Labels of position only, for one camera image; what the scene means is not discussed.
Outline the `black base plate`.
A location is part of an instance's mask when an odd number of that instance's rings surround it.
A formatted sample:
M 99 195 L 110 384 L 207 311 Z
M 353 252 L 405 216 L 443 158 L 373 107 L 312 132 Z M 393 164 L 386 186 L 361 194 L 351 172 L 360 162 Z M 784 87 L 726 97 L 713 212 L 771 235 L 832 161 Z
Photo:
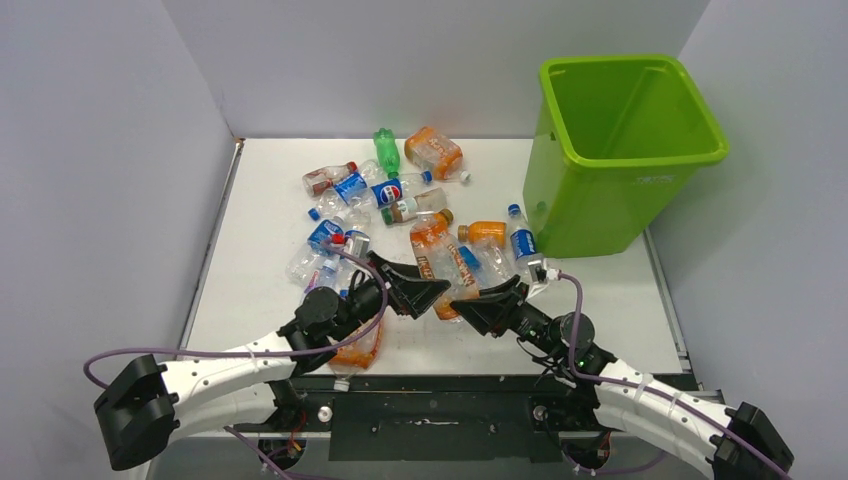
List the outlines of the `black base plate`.
M 312 375 L 271 388 L 285 406 L 237 430 L 325 440 L 332 461 L 556 462 L 561 445 L 593 445 L 607 431 L 591 395 L 539 374 L 361 375 L 347 392 Z

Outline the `green plastic bin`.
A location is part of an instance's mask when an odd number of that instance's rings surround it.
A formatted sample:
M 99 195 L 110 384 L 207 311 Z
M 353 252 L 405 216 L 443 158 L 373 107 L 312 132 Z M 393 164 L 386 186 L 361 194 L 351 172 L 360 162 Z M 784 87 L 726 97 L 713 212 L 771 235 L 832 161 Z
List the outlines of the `green plastic bin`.
M 625 251 L 728 141 L 683 64 L 664 54 L 558 57 L 523 186 L 537 247 L 552 258 Z

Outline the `large orange tea bottle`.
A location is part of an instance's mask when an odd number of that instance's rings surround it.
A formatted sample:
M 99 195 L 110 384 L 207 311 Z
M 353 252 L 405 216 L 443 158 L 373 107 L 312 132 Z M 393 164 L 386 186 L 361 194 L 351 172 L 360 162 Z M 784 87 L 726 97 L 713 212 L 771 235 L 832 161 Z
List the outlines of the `large orange tea bottle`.
M 408 137 L 404 154 L 434 180 L 468 183 L 471 179 L 460 146 L 433 127 L 424 126 Z

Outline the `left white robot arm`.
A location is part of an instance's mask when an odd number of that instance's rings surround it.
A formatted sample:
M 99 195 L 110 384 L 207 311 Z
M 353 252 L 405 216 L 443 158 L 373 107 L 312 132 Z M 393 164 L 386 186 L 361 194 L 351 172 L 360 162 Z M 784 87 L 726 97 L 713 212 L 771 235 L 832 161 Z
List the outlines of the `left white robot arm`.
M 417 318 L 451 285 L 374 252 L 360 266 L 368 276 L 347 295 L 315 287 L 290 321 L 244 345 L 169 352 L 163 362 L 154 349 L 131 350 L 133 360 L 93 405 L 111 468 L 143 465 L 198 433 L 240 424 L 290 428 L 298 416 L 290 379 L 328 363 L 339 348 L 376 327 L 386 309 Z

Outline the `light blue label bottle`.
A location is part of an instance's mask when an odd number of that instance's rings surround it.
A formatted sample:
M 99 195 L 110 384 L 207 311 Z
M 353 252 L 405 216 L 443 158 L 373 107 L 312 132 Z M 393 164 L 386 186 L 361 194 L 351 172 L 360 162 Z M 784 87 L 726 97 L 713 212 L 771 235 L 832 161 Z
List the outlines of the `light blue label bottle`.
M 471 249 L 465 245 L 461 245 L 459 247 L 459 252 L 463 261 L 476 278 L 484 274 L 482 264 Z

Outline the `pepsi bottle left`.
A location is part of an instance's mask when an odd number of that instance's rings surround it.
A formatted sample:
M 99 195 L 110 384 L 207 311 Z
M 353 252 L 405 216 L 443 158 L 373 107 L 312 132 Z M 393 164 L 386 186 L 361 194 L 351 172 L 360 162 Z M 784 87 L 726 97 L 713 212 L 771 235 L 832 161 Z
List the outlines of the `pepsi bottle left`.
M 341 247 L 333 246 L 329 241 L 324 242 L 324 247 L 326 246 L 342 250 Z M 333 288 L 340 296 L 345 297 L 350 275 L 357 268 L 357 264 L 349 258 L 331 253 L 331 256 L 313 271 L 311 278 L 305 285 L 303 295 L 318 287 L 329 287 Z

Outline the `green soda bottle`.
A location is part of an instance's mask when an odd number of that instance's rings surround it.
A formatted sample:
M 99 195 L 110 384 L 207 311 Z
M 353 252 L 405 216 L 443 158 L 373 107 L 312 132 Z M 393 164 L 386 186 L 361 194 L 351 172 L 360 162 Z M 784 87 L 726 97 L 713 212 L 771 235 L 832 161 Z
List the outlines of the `green soda bottle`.
M 388 178 L 397 177 L 400 168 L 400 153 L 393 131 L 388 128 L 380 128 L 373 133 L 373 143 L 378 163 L 383 172 Z

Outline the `blue label water bottle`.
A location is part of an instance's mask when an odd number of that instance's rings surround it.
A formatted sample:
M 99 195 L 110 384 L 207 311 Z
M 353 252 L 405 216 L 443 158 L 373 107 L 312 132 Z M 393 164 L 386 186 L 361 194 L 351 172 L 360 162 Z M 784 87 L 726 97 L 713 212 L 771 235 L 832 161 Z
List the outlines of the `blue label water bottle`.
M 535 236 L 520 206 L 516 203 L 510 204 L 507 207 L 507 213 L 508 240 L 514 256 L 514 264 L 517 272 L 530 284 L 527 263 L 531 260 L 545 260 L 545 257 L 538 251 Z

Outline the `crushed red label bottle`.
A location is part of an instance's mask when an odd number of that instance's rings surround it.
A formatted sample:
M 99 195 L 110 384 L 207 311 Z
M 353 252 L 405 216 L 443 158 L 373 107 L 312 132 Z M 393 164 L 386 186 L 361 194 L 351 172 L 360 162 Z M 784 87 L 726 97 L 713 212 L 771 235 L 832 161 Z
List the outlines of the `crushed red label bottle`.
M 355 162 L 321 167 L 304 174 L 302 183 L 308 196 L 317 197 L 357 171 L 358 166 Z

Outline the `clear bottle white cap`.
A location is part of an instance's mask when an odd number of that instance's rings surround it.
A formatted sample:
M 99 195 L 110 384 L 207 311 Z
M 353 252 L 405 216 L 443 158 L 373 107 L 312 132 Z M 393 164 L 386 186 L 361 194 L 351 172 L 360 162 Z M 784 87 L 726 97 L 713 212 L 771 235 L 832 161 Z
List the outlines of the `clear bottle white cap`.
M 517 275 L 509 256 L 499 246 L 494 237 L 484 237 L 474 244 L 478 259 L 481 261 L 487 285 L 494 287 L 505 283 Z

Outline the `small orange juice bottle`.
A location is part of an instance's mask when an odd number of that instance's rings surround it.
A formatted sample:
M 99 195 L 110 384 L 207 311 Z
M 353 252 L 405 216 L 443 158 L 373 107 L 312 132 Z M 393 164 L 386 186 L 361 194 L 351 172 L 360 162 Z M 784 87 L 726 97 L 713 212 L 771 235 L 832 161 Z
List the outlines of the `small orange juice bottle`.
M 446 228 L 450 227 L 454 221 L 454 215 L 450 209 L 442 209 L 433 214 L 435 220 L 444 225 Z

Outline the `blue label crushed bottle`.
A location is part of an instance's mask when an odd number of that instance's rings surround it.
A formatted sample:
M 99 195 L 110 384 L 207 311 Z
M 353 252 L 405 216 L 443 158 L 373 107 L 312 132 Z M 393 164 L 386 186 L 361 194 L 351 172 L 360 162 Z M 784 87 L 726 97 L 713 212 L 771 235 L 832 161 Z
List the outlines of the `blue label crushed bottle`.
M 365 195 L 371 186 L 388 179 L 376 160 L 356 164 L 356 173 L 327 189 L 320 196 L 312 197 L 316 203 L 307 210 L 309 218 L 317 221 L 319 218 L 329 218 L 357 207 L 365 201 Z

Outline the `orange juice bottle lying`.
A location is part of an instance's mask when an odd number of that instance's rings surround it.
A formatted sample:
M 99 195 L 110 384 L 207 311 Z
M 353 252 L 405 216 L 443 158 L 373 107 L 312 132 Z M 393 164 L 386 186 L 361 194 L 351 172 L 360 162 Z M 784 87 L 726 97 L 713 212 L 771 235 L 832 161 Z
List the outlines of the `orange juice bottle lying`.
M 463 243 L 479 243 L 491 240 L 497 246 L 504 247 L 506 243 L 505 222 L 500 221 L 476 221 L 471 224 L 457 226 L 457 238 Z

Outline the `pepsi bottle blue cap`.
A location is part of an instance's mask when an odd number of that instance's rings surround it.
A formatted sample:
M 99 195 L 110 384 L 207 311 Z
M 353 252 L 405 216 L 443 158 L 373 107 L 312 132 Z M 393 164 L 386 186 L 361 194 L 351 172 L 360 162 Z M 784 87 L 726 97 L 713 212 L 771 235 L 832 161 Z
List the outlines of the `pepsi bottle blue cap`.
M 370 187 L 371 203 L 385 208 L 396 201 L 423 193 L 433 182 L 429 171 L 400 174 Z

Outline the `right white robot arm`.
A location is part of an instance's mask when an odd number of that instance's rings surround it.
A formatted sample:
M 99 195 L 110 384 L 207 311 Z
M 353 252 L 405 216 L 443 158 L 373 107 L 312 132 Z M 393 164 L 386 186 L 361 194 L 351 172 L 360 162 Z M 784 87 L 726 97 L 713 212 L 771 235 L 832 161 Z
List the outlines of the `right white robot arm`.
M 511 331 L 542 352 L 538 363 L 579 391 L 565 402 L 579 428 L 596 422 L 627 433 L 693 467 L 708 479 L 787 479 L 794 456 L 760 408 L 730 407 L 678 390 L 599 347 L 583 311 L 580 282 L 573 311 L 551 317 L 529 301 L 529 287 L 513 277 L 452 308 L 478 333 Z

